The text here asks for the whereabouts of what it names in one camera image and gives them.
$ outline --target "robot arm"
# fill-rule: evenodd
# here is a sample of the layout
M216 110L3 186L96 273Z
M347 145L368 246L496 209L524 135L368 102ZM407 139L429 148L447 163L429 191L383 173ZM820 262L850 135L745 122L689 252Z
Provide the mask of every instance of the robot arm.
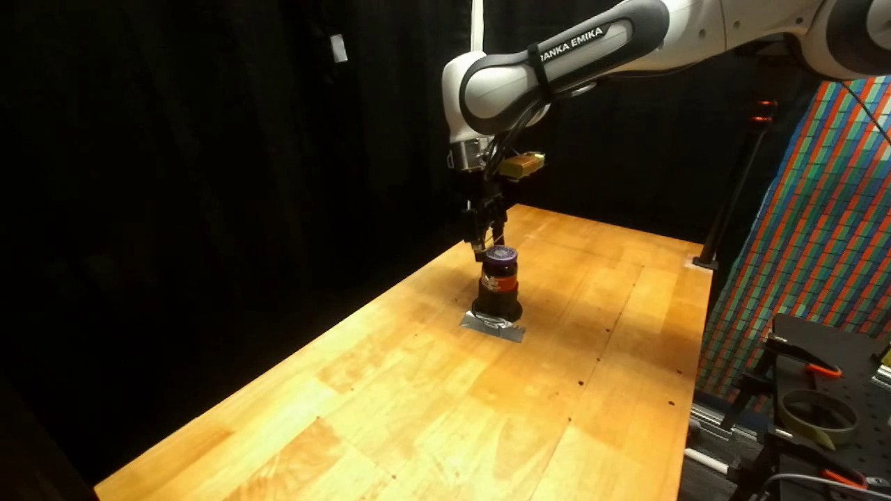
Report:
M891 72L891 0L623 0L524 52L465 52L442 68L468 241L500 238L503 199L496 163L503 145L605 74L688 67L741 45L786 36L823 78Z

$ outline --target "cable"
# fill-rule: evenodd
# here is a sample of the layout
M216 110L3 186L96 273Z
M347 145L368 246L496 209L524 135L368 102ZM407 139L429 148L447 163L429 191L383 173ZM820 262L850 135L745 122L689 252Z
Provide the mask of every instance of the cable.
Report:
M891 135L887 131L883 128L883 122L868 110L868 104L859 99L859 95L845 84L840 79L840 85L857 99L857 104L866 110L866 116L870 120L870 125L884 135L884 142L891 145Z
M770 475L767 482L763 482L758 497L763 497L763 493L777 482L827 483L833 488L850 488L850 493L864 495L864 497L884 497L884 501L891 501L891 495L877 493L877 488L859 488L859 486L851 486L851 483L830 482L830 479L820 479L820 475L804 475L804 473L777 473L777 475Z

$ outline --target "black curtain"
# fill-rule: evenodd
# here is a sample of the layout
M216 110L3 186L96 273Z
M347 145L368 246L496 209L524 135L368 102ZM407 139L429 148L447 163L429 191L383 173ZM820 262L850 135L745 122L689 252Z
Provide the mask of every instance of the black curtain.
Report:
M454 8L3 6L0 373L88 482L454 241Z

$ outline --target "wooden tabletop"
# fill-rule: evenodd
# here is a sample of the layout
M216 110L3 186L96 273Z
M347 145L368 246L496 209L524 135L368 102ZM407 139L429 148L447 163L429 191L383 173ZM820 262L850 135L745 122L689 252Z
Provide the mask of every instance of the wooden tabletop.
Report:
M676 497L698 245L508 209L521 341L460 326L468 245L96 483L127 497Z

